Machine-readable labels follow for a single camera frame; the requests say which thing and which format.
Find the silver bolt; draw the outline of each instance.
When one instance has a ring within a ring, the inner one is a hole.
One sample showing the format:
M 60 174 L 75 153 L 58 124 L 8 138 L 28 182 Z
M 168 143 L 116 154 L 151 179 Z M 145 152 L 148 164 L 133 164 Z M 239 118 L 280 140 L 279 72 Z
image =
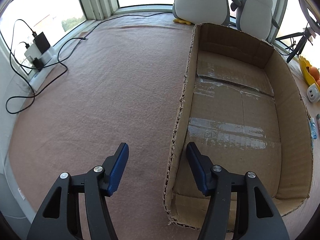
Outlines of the silver bolt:
M 60 174 L 61 179 L 66 179 L 68 177 L 68 173 L 64 172 Z
M 253 171 L 249 171 L 249 172 L 248 172 L 248 177 L 249 177 L 249 178 L 255 178 L 255 177 L 256 177 L 256 174 L 255 174 Z
M 214 171 L 221 171 L 222 168 L 221 168 L 219 165 L 214 165 L 214 166 L 213 166 L 213 170 L 214 170 Z
M 103 170 L 103 168 L 101 166 L 97 166 L 93 169 L 95 172 L 100 172 Z

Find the cardboard box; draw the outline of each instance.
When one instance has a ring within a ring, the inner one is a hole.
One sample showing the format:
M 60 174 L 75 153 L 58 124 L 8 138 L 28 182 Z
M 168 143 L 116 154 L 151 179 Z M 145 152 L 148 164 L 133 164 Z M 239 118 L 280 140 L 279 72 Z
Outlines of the cardboard box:
M 201 228 L 209 197 L 197 189 L 185 147 L 229 172 L 254 171 L 280 214 L 308 198 L 313 156 L 307 112 L 289 67 L 265 41 L 196 25 L 170 146 L 164 207 L 171 223 Z M 232 193 L 228 230 L 234 229 Z

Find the large penguin plush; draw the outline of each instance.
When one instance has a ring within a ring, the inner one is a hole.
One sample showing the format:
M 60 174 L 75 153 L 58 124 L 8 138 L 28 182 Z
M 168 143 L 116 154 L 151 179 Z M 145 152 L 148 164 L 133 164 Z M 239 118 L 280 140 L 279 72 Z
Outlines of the large penguin plush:
M 232 0 L 241 6 L 240 0 Z M 174 0 L 173 21 L 186 24 L 215 23 L 229 25 L 230 11 L 228 0 Z
M 237 9 L 236 27 L 258 39 L 265 40 L 271 24 L 280 28 L 272 16 L 272 0 L 240 0 L 241 6 L 231 3 L 232 11 Z

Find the yellow fruit bowl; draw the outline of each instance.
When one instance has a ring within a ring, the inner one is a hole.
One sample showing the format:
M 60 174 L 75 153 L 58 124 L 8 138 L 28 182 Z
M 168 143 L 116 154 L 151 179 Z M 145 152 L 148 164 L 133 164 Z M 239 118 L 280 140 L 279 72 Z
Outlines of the yellow fruit bowl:
M 311 86 L 312 84 L 316 84 L 318 91 L 320 92 L 320 87 L 317 84 L 316 80 L 313 78 L 313 76 L 310 75 L 310 73 L 308 72 L 307 68 L 312 67 L 312 65 L 310 64 L 310 62 L 304 58 L 303 56 L 299 55 L 299 66 L 302 72 L 302 75 L 304 77 L 304 80 L 306 81 L 306 83 Z

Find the penguin's yellow foot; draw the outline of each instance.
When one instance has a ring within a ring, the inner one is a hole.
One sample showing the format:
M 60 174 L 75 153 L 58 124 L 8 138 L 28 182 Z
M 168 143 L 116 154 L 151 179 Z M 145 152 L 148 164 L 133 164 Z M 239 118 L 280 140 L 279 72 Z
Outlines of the penguin's yellow foot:
M 185 21 L 185 20 L 182 20 L 182 19 L 177 19 L 177 18 L 175 18 L 175 19 L 173 19 L 173 22 L 174 23 L 181 23 L 181 24 L 187 24 L 187 25 L 191 25 L 191 22 L 188 22 L 188 21 Z

